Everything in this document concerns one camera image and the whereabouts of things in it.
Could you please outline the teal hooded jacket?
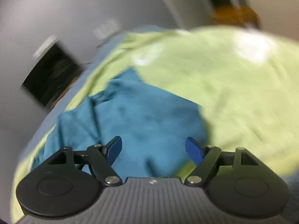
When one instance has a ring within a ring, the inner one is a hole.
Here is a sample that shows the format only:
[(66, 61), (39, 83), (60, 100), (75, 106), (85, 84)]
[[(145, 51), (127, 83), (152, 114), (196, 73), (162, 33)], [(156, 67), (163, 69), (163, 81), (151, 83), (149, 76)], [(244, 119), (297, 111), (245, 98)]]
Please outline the teal hooded jacket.
[(82, 151), (119, 136), (122, 150), (112, 167), (120, 178), (173, 176), (189, 159), (186, 139), (207, 140), (198, 109), (194, 102), (144, 83), (129, 68), (57, 117), (31, 168), (62, 147)]

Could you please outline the light green fleece blanket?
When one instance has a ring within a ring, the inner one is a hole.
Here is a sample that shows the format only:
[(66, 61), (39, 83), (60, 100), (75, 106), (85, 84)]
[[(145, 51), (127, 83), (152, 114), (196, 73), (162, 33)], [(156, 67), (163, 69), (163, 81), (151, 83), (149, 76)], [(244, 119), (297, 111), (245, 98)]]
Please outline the light green fleece blanket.
[[(298, 223), (297, 42), (228, 26), (130, 33), (86, 86), (85, 97), (129, 68), (144, 83), (198, 105), (207, 131), (201, 143), (223, 151), (246, 148), (282, 177), (290, 190), (282, 215)], [(167, 177), (185, 180), (194, 169), (189, 157)]]

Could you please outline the black flat monitor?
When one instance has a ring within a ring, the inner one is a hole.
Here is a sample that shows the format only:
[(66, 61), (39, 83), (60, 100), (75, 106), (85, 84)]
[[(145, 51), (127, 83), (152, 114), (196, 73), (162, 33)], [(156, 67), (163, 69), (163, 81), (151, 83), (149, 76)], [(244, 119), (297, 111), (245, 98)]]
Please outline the black flat monitor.
[(70, 53), (56, 42), (46, 50), (29, 72), (21, 88), (41, 106), (50, 109), (71, 82), (83, 72)]

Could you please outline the white wifi router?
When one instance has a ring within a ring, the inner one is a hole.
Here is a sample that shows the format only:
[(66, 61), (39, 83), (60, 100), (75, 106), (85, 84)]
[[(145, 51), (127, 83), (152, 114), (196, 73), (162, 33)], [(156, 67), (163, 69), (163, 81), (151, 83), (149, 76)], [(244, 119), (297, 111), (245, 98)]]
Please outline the white wifi router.
[(115, 19), (110, 19), (102, 23), (93, 30), (93, 34), (99, 39), (104, 40), (121, 31), (121, 24)]

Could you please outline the white door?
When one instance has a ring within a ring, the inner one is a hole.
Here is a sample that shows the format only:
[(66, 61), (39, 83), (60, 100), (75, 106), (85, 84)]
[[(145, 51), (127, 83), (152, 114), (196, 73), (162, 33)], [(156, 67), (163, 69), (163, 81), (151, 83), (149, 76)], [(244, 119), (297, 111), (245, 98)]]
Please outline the white door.
[(193, 29), (210, 24), (210, 0), (162, 0), (180, 29)]

